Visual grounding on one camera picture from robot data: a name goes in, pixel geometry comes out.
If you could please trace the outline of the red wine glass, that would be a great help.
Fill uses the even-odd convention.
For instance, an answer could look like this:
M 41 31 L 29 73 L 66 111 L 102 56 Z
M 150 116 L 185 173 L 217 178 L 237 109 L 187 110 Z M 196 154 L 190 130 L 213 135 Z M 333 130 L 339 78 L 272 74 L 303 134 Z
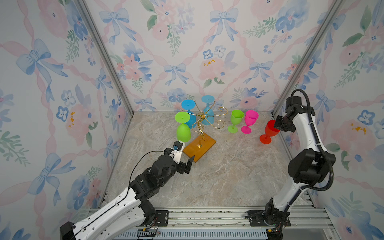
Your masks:
M 272 142 L 272 137 L 276 136 L 280 130 L 275 128 L 275 120 L 268 121 L 265 127 L 265 133 L 260 136 L 260 142 L 264 145 L 269 145 Z

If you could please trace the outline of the green wine glass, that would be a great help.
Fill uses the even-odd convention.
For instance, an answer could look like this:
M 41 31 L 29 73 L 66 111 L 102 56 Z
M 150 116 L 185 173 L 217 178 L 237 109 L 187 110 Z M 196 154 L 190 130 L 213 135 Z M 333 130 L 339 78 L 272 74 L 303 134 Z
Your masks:
M 241 110 L 233 110 L 232 111 L 232 113 L 231 113 L 231 123 L 232 124 L 228 127 L 228 131 L 231 134 L 235 134 L 238 132 L 237 125 L 239 125 L 242 122 L 244 116 L 245 116 L 245 114 Z
M 175 120 L 180 124 L 177 128 L 177 140 L 187 143 L 191 139 L 191 129 L 187 125 L 190 115 L 186 112 L 179 112 L 175 115 Z

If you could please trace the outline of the pink wine glass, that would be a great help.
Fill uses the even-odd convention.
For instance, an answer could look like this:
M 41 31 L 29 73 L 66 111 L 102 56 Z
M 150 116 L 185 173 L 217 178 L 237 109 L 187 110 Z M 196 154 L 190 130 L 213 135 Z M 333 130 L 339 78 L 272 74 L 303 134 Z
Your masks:
M 258 118 L 259 118 L 258 112 L 253 110 L 247 111 L 244 118 L 246 125 L 241 128 L 242 133 L 246 135 L 250 134 L 252 132 L 251 126 L 256 123 Z

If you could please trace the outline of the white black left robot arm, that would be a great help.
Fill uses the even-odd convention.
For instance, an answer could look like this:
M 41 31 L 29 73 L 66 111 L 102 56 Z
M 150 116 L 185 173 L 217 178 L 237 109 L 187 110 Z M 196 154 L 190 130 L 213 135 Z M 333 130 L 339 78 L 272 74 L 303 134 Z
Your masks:
M 135 177 L 115 199 L 89 217 L 60 227 L 62 240 L 112 240 L 135 227 L 154 223 L 156 210 L 149 201 L 175 173 L 189 174 L 194 158 L 176 162 L 177 154 L 158 157 L 150 168 Z

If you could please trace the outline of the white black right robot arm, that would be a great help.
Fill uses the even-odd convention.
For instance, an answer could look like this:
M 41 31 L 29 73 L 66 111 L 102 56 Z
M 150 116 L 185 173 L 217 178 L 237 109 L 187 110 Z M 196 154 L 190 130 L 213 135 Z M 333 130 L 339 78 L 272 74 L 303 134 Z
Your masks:
M 297 133 L 300 151 L 288 165 L 289 178 L 280 192 L 271 198 L 265 209 L 259 212 L 248 211 L 246 219 L 257 226 L 267 227 L 269 240 L 281 240 L 283 227 L 288 224 L 290 208 L 305 190 L 326 191 L 334 182 L 333 165 L 336 157 L 327 151 L 315 125 L 315 110 L 309 97 L 291 95 L 286 99 L 285 116 L 277 116 L 267 129 L 279 132 Z

